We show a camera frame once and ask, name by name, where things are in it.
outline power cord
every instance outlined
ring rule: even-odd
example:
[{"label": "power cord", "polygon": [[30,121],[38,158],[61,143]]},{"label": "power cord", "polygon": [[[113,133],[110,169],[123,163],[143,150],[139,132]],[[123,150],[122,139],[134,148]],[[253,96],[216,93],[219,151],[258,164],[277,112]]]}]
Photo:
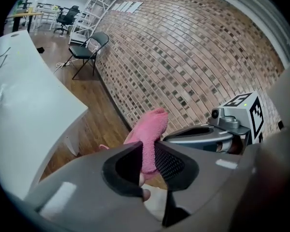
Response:
[{"label": "power cord", "polygon": [[[65,65],[65,67],[66,67],[66,66],[69,66],[71,62],[76,61],[76,60],[78,60],[78,59],[74,59],[74,60],[72,60],[72,61],[67,62],[67,64]],[[57,63],[57,64],[56,64],[56,69],[55,69],[54,73],[55,73],[59,68],[62,68],[63,65],[64,65],[64,63]]]}]

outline cable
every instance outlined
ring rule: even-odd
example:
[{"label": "cable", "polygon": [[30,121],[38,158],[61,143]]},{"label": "cable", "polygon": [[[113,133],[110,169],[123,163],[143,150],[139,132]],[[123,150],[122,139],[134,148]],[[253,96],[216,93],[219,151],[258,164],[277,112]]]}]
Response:
[{"label": "cable", "polygon": [[[78,60],[78,59],[74,59],[74,60],[72,60],[72,61],[67,62],[67,64],[65,65],[65,67],[68,66],[68,65],[70,65],[71,62],[76,61],[76,60]],[[63,65],[64,65],[64,63],[57,63],[57,64],[56,64],[56,69],[55,69],[54,73],[55,73],[59,68],[62,68]]]},{"label": "cable", "polygon": [[8,55],[5,55],[4,60],[2,61],[2,64],[0,65],[0,68],[3,66],[4,61],[5,61],[5,59],[6,59],[7,56],[8,56]]},{"label": "cable", "polygon": [[93,51],[96,51],[99,48],[98,45],[91,43],[91,39],[88,41],[88,43],[95,47],[95,49],[93,49]]},{"label": "cable", "polygon": [[5,51],[5,53],[3,53],[3,54],[0,55],[0,57],[2,57],[4,54],[6,54],[10,49],[11,49],[11,48],[9,47],[9,48]]}]

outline brick wall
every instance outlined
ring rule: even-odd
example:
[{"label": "brick wall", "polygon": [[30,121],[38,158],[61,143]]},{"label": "brick wall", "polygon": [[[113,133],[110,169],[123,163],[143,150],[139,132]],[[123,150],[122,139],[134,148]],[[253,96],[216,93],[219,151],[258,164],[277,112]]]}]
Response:
[{"label": "brick wall", "polygon": [[97,31],[110,41],[97,68],[133,126],[156,107],[169,112],[167,133],[205,123],[213,107],[258,90],[267,135],[279,116],[266,90],[283,71],[269,40],[223,0],[132,0],[134,13],[110,11]]}]

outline pink towel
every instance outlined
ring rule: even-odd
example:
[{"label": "pink towel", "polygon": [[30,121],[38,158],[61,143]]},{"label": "pink towel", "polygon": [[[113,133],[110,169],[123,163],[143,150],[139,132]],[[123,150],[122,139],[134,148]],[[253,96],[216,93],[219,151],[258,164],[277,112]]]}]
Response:
[{"label": "pink towel", "polygon": [[151,179],[158,173],[155,165],[154,142],[159,140],[168,126],[168,113],[163,108],[143,114],[133,130],[127,136],[124,144],[142,141],[143,163],[142,173],[145,179]]}]

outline white board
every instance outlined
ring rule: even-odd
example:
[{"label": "white board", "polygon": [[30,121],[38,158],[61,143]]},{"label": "white board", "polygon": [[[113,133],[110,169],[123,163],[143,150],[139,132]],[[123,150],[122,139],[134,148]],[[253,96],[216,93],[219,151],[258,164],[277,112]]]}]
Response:
[{"label": "white board", "polygon": [[133,4],[133,2],[128,2],[128,3],[125,5],[125,7],[123,7],[123,8],[121,9],[121,12],[126,12],[127,9],[129,9],[129,7],[131,6],[131,4]]},{"label": "white board", "polygon": [[143,2],[136,2],[134,5],[132,5],[128,10],[127,12],[128,13],[133,13],[138,7],[140,7],[140,5],[142,4]]},{"label": "white board", "polygon": [[123,2],[116,10],[121,11],[121,9],[127,4],[128,2]]}]

